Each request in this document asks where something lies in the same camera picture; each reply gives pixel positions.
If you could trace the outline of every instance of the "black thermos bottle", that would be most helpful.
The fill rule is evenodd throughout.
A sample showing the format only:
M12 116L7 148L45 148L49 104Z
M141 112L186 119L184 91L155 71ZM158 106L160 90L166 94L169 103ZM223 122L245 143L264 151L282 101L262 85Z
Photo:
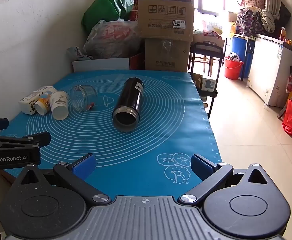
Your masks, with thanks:
M139 78L126 80L113 110L113 124L122 132L134 130L140 120L144 83Z

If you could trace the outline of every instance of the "white plastic bag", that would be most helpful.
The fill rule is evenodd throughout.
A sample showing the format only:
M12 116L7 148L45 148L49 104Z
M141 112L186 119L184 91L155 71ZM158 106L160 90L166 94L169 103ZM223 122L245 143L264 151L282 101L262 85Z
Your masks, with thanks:
M139 50L141 38L137 21L101 20L92 28L83 47L94 59L131 57Z

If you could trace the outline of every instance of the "blue silicone mat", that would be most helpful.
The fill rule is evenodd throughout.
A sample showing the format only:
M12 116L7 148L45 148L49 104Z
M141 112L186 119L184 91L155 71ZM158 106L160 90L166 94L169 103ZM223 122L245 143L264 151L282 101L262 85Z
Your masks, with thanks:
M116 130L112 111L125 81L145 85L141 120L131 133ZM221 161L215 137L196 87L188 73L111 70L72 73L54 87L70 94L78 84L93 85L98 99L91 111L74 112L63 121L20 113L0 135L22 137L49 131L50 145L41 149L40 168L69 163L87 153L96 169L86 179L112 199L116 195L163 196L176 199L201 180L190 168L194 153ZM7 170L17 176L21 169Z

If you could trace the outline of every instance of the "transparent plastic container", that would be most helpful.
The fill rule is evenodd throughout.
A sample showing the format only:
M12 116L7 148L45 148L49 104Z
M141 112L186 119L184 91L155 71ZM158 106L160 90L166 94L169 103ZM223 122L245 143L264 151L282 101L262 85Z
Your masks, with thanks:
M90 110L97 102L97 92L90 85L76 85L70 92L70 106L77 112Z

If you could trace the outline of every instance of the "green plastic bag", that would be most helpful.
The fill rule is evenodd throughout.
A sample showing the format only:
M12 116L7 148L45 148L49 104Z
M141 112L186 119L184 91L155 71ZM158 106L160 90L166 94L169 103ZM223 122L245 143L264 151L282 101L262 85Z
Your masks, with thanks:
M110 22L126 19L133 6L134 0L95 0L84 13L82 25L89 35L100 20Z

